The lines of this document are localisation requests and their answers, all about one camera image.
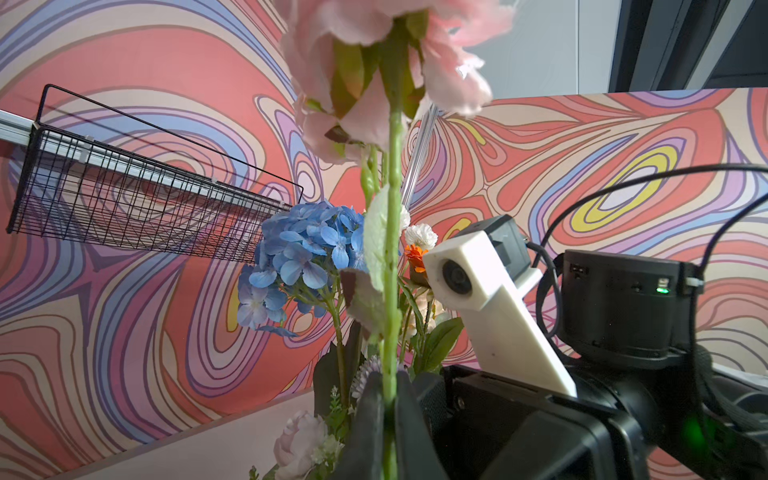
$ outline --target black cable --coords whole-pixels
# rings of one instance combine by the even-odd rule
[[[616,190],[621,190],[623,188],[645,184],[653,180],[662,180],[664,178],[679,177],[681,175],[702,174],[705,172],[724,171],[724,170],[756,171],[756,172],[763,172],[765,174],[768,174],[768,167],[765,165],[753,165],[753,164],[698,165],[696,167],[681,168],[679,170],[669,170],[666,172],[660,172],[658,174],[646,175],[645,177],[639,177],[639,178],[635,178],[634,180],[629,180],[627,182],[621,182],[619,184],[611,185],[610,187],[606,187],[602,190],[598,190],[593,194],[589,194],[586,197],[580,200],[577,200],[570,207],[566,208],[563,211],[563,213],[561,213],[560,215],[558,215],[557,218],[554,219],[552,224],[547,229],[547,233],[545,233],[544,236],[541,238],[541,246],[546,247],[547,242],[549,241],[549,239],[552,237],[552,234],[554,233],[554,229],[560,224],[560,222],[565,220],[565,218],[568,215],[572,214],[580,206],[586,204],[591,200],[594,200],[595,198],[599,198],[599,197],[602,197],[603,195],[611,194]],[[533,266],[537,266],[540,259],[541,259],[541,255],[537,254],[536,258],[533,261]]]
[[[525,246],[535,251],[537,255],[541,255],[544,257],[544,263],[547,264],[547,271],[552,275],[552,289],[554,289],[554,302],[557,308],[552,330],[547,331],[547,327],[544,325],[544,321],[541,320],[541,311],[538,309],[536,311],[537,323],[539,323],[539,327],[544,332],[544,336],[550,339],[553,336],[557,335],[558,328],[560,327],[560,322],[562,321],[562,318],[563,318],[563,296],[560,291],[560,286],[558,285],[558,271],[555,269],[554,262],[552,261],[552,257],[549,256],[549,252],[547,252],[547,249],[533,242],[528,242],[525,244]]]
[[[699,264],[699,279],[704,280],[704,270],[707,268],[707,265],[710,263],[710,257],[712,257],[712,251],[715,248],[715,244],[720,240],[720,238],[726,233],[726,230],[731,228],[736,222],[743,219],[750,213],[752,213],[752,210],[755,210],[758,208],[759,205],[764,204],[768,201],[768,194],[763,195],[762,197],[758,198],[751,204],[744,207],[738,214],[736,214],[735,217],[732,217],[730,220],[728,220],[726,223],[723,223],[723,226],[720,227],[720,229],[710,238],[710,242],[707,244],[707,249],[704,251],[703,257],[701,257],[701,263]]]

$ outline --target colorful wall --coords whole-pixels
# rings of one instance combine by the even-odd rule
[[[283,26],[267,0],[11,0],[0,16],[0,109],[33,117],[53,82],[293,178],[308,200],[361,206],[358,170],[318,161],[298,137]],[[46,121],[128,142],[106,112],[54,103]],[[767,90],[743,89],[498,101],[471,121],[441,118],[414,218],[449,237],[507,212],[536,239],[579,194],[619,178],[765,163],[767,112]],[[131,128],[123,134],[146,134]],[[162,134],[152,141],[177,148]],[[185,148],[184,158],[153,156],[257,188],[241,165]],[[23,155],[0,145],[3,222]],[[752,174],[703,174],[625,190],[577,212],[551,245],[695,260],[717,224],[767,188]],[[706,347],[751,372],[768,369],[766,236],[765,210],[738,224],[700,301]],[[0,233],[0,478],[46,478],[308,387],[329,318],[291,308],[292,339],[241,329],[239,269]],[[461,338],[450,360],[473,358]],[[687,477],[660,453],[652,466],[655,478]]]

